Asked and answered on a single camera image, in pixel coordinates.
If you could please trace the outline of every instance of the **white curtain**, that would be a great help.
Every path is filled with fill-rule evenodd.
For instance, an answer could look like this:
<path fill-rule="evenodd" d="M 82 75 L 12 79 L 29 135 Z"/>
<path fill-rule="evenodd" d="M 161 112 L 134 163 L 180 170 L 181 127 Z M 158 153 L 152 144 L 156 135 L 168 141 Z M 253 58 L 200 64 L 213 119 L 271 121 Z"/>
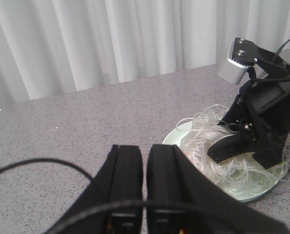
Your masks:
<path fill-rule="evenodd" d="M 235 37 L 277 50 L 290 0 L 0 0 L 0 106 L 214 64 Z"/>

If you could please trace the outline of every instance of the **black cable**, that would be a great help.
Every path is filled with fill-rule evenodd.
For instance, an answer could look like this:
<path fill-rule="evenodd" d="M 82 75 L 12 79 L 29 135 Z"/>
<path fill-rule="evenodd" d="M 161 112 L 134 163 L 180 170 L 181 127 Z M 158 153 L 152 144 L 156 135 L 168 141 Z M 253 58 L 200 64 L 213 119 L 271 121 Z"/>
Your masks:
<path fill-rule="evenodd" d="M 283 79 L 274 79 L 274 78 L 266 78 L 266 79 L 259 79 L 259 78 L 251 78 L 253 82 L 290 82 L 290 78 L 283 78 Z"/>
<path fill-rule="evenodd" d="M 265 79 L 259 79 L 257 78 L 256 75 L 256 71 L 254 69 L 254 67 L 249 67 L 247 69 L 248 75 L 250 80 L 254 83 L 254 82 L 276 82 L 276 83 L 281 83 L 281 82 L 289 82 L 290 81 L 290 77 L 289 78 L 265 78 Z"/>
<path fill-rule="evenodd" d="M 283 48 L 287 45 L 288 42 L 290 42 L 290 38 L 287 41 L 285 41 L 284 44 L 282 44 L 281 47 L 277 50 L 272 59 L 272 62 L 278 57 L 278 55 L 282 52 Z"/>
<path fill-rule="evenodd" d="M 31 163 L 37 163 L 37 162 L 53 162 L 53 163 L 58 163 L 61 165 L 69 166 L 73 169 L 76 169 L 78 172 L 82 173 L 83 175 L 85 175 L 89 180 L 93 181 L 93 177 L 88 172 L 86 172 L 84 169 L 82 169 L 81 167 L 79 167 L 71 162 L 68 162 L 68 161 L 64 161 L 64 160 L 60 160 L 60 159 L 56 159 L 56 158 L 48 158 L 48 157 L 27 159 L 27 160 L 23 160 L 23 161 L 9 164 L 5 167 L 0 168 L 0 174 L 2 174 L 5 171 L 8 171 L 10 169 L 13 169 L 15 167 L 19 167 L 19 166 L 31 164 Z"/>
<path fill-rule="evenodd" d="M 224 220 L 222 217 L 218 217 L 213 214 L 208 214 L 206 211 L 201 211 L 195 206 L 192 206 L 192 204 L 162 204 L 159 202 L 154 201 L 141 201 L 141 200 L 128 200 L 128 201 L 117 201 L 112 203 L 105 203 L 103 205 L 94 206 L 89 209 L 86 209 L 64 221 L 62 221 L 60 224 L 56 225 L 54 228 L 51 228 L 50 230 L 44 232 L 43 234 L 61 234 L 62 231 L 64 231 L 66 228 L 71 227 L 73 225 L 76 225 L 78 222 L 85 220 L 93 215 L 97 215 L 100 213 L 109 212 L 114 209 L 120 209 L 120 208 L 132 208 L 132 207 L 152 207 L 152 208 L 166 208 L 170 210 L 185 210 L 186 212 L 191 213 L 199 213 L 204 215 L 205 217 L 211 218 L 213 220 L 217 220 L 222 224 L 225 224 L 227 227 L 234 230 L 237 234 L 242 233 L 240 230 L 238 230 L 234 225 Z"/>

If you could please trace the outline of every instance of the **clear plastic strand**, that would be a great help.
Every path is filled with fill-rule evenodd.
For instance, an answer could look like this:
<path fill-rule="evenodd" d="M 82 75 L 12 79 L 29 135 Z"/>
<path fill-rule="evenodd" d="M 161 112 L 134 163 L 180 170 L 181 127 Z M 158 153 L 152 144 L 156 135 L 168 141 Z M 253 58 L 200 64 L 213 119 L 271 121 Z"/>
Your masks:
<path fill-rule="evenodd" d="M 180 132 L 187 132 L 187 131 L 191 131 L 191 129 L 186 129 L 186 130 L 183 130 L 183 129 L 180 129 L 179 127 L 185 123 L 188 123 L 188 122 L 192 122 L 194 120 L 194 118 L 184 118 L 184 119 L 181 119 L 176 125 L 175 125 L 175 128 L 176 130 L 180 131 Z"/>
<path fill-rule="evenodd" d="M 277 181 L 284 181 L 283 177 L 290 168 L 290 136 L 283 150 L 283 162 L 268 170 L 252 158 L 253 153 L 234 156 L 219 164 L 207 155 L 207 150 L 214 141 L 235 134 L 229 126 L 236 123 L 227 124 L 221 120 L 227 111 L 227 107 L 216 104 L 197 113 L 193 118 L 185 118 L 178 122 L 192 122 L 191 130 L 180 143 L 180 149 L 188 159 L 225 191 L 246 191 L 249 196 L 253 196 L 259 187 L 271 188 Z"/>

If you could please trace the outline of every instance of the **countertop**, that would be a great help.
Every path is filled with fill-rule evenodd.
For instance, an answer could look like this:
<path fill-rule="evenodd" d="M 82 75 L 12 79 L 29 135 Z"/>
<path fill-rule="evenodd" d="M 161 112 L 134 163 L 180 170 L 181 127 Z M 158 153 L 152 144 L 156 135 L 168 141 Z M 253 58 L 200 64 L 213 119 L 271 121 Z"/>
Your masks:
<path fill-rule="evenodd" d="M 290 50 L 283 54 L 290 59 Z M 0 107 L 0 167 L 52 157 L 94 176 L 112 144 L 139 145 L 146 165 L 152 144 L 179 120 L 212 104 L 232 104 L 240 86 L 216 73 L 217 65 L 210 65 Z M 0 175 L 0 234 L 44 232 L 88 184 L 77 171 L 52 163 Z M 290 181 L 247 205 L 290 228 Z"/>

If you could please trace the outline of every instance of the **plate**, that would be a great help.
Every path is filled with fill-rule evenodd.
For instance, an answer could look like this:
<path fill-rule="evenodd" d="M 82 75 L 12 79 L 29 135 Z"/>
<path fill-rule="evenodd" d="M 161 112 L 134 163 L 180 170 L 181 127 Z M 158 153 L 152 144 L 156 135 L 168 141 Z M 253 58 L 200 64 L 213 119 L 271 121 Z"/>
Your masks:
<path fill-rule="evenodd" d="M 163 140 L 164 145 L 177 145 L 180 146 L 181 139 L 186 136 L 189 133 L 189 129 L 192 127 L 192 122 L 188 122 L 185 124 L 182 124 L 181 126 L 178 127 L 179 130 L 173 129 Z M 235 198 L 238 201 L 241 202 L 249 202 L 252 200 L 255 200 L 259 197 L 261 197 L 263 194 L 265 194 L 267 191 L 269 191 L 271 188 L 273 188 L 277 182 L 275 182 L 272 186 L 267 186 L 267 187 L 254 187 L 253 190 L 253 195 L 249 196 L 246 191 L 240 191 L 240 192 L 235 192 L 232 189 L 227 189 L 224 187 L 220 187 L 224 192 L 226 192 L 228 195 L 231 197 Z"/>

